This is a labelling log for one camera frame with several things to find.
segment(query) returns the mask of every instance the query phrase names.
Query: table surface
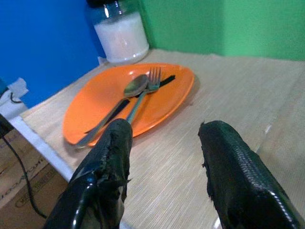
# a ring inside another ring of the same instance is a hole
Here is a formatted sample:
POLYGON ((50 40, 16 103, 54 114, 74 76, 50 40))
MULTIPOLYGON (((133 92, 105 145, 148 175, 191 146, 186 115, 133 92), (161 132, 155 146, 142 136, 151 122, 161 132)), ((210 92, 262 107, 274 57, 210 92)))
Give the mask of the table surface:
MULTIPOLYGON (((196 79, 175 114, 133 140, 125 222, 136 229, 212 228, 217 213, 206 192, 197 133, 201 122, 213 120, 239 132, 305 217, 305 62, 162 50, 151 50, 141 62, 184 65, 196 79)), ((76 150, 65 142, 65 111, 109 67, 93 69, 21 115, 72 170, 90 148, 76 150)))

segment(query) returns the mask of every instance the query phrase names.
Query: plate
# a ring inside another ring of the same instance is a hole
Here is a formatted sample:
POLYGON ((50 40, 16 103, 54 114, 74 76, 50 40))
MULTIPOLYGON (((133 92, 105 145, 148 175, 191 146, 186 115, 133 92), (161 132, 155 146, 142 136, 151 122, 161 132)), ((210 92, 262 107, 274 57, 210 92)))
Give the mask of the plate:
MULTIPOLYGON (((150 68, 161 67, 161 81, 171 75, 175 79, 144 97, 132 122, 133 136, 138 136, 169 117, 186 99, 194 83, 193 72, 183 66, 167 63, 133 64, 113 67, 93 77, 75 96, 65 113, 63 135, 76 144, 86 132, 94 128, 124 97, 126 85, 140 74, 149 73, 150 68)), ((128 116, 137 98, 130 98, 127 106, 115 117, 128 116)), ((96 139, 89 143, 96 144, 96 139)))

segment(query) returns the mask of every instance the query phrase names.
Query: sugar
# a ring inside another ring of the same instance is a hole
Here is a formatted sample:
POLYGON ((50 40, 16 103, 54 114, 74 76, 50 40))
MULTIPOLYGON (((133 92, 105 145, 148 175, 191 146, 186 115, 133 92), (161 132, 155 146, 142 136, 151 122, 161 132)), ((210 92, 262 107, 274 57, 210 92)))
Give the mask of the sugar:
POLYGON ((149 44, 138 12, 115 21, 104 20, 94 27, 111 63, 137 62, 148 51, 149 44))

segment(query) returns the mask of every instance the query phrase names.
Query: spoon handle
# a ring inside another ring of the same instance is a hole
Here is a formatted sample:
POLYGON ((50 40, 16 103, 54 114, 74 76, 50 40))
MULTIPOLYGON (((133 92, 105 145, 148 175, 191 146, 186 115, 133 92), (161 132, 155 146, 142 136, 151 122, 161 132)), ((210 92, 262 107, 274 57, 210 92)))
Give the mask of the spoon handle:
POLYGON ((121 99, 116 106, 91 130, 89 133, 83 137, 78 143, 75 144, 76 148, 83 148, 91 142, 99 130, 107 123, 108 119, 116 111, 116 109, 123 103, 124 99, 121 99))
POLYGON ((139 108, 139 106, 140 106, 144 96, 147 94, 147 92, 148 91, 143 91, 140 94, 140 96, 139 96, 139 98, 137 100, 137 103, 134 105, 134 107, 132 108, 132 111, 129 113, 129 115, 128 115, 127 119, 126 119, 126 121, 129 122, 129 124, 132 123, 132 120, 133 120, 133 118, 135 116, 135 113, 137 112, 137 110, 138 110, 138 108, 139 108))

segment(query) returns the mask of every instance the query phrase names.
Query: glass jar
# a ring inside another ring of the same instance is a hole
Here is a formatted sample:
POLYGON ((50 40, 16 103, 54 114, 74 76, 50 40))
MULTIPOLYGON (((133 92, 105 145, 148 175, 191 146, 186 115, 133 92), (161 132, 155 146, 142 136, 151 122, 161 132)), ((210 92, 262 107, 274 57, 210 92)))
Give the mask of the glass jar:
POLYGON ((95 31, 113 64, 141 60, 148 52, 137 2, 133 0, 87 0, 95 31))

